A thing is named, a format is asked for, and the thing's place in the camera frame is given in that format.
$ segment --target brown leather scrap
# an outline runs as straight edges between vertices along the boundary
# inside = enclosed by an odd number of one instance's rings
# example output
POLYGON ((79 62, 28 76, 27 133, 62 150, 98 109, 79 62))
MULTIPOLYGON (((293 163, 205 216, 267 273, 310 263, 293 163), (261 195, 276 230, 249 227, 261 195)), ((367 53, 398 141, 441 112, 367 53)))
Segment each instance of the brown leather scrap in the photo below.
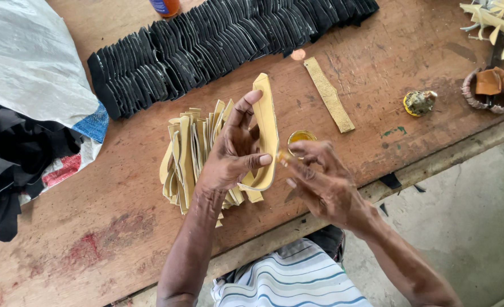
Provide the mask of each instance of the brown leather scrap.
POLYGON ((504 91, 504 70, 500 67, 477 73, 476 94, 495 95, 504 91))

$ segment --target person's left hand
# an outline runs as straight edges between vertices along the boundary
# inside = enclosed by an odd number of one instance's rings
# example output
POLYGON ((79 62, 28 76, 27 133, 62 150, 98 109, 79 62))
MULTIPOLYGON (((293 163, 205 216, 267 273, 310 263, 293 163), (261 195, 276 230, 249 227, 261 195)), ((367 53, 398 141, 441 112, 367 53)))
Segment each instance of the person's left hand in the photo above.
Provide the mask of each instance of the person's left hand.
POLYGON ((258 153, 258 126, 248 129, 254 115, 252 105, 262 96, 260 90, 251 91, 235 104, 203 166, 196 190, 229 190, 237 186, 250 170, 273 161, 270 154, 258 153))

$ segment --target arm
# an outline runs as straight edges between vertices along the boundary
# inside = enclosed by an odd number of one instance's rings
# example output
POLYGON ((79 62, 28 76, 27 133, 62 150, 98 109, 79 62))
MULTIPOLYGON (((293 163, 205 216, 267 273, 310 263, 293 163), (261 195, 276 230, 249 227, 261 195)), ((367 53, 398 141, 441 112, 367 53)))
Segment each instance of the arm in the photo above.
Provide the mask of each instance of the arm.
POLYGON ((227 190, 195 189, 186 219, 161 271, 158 306, 193 306, 211 258, 216 221, 227 190))
POLYGON ((287 182, 314 216, 365 240, 390 281, 413 306, 462 306, 451 285, 362 198, 330 143, 296 142, 290 149, 304 160, 301 164, 291 155, 282 156, 282 164, 295 175, 287 182), (323 172, 310 168, 311 163, 321 165, 323 172))
POLYGON ((256 153, 259 129, 248 130, 252 105, 262 97, 251 91, 238 101, 216 139, 193 200, 168 253, 157 285, 157 306, 193 306, 207 273, 214 229, 229 189, 252 169, 271 164, 269 154, 256 153))

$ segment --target white striped shirt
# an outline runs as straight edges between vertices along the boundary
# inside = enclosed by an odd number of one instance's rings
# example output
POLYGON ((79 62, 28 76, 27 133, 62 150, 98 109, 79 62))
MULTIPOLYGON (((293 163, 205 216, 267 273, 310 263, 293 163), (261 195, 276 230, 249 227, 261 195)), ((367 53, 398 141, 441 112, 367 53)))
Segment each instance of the white striped shirt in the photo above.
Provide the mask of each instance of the white striped shirt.
POLYGON ((307 239, 290 243, 214 282, 215 306, 368 306, 344 270, 307 239))

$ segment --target plastic bottle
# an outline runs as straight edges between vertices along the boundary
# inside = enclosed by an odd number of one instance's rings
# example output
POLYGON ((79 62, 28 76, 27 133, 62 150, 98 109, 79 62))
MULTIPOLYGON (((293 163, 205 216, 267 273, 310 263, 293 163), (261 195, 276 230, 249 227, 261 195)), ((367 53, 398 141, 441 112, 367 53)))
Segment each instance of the plastic bottle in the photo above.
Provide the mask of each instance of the plastic bottle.
POLYGON ((171 17, 178 13, 180 0, 149 0, 153 8, 163 17, 171 17))

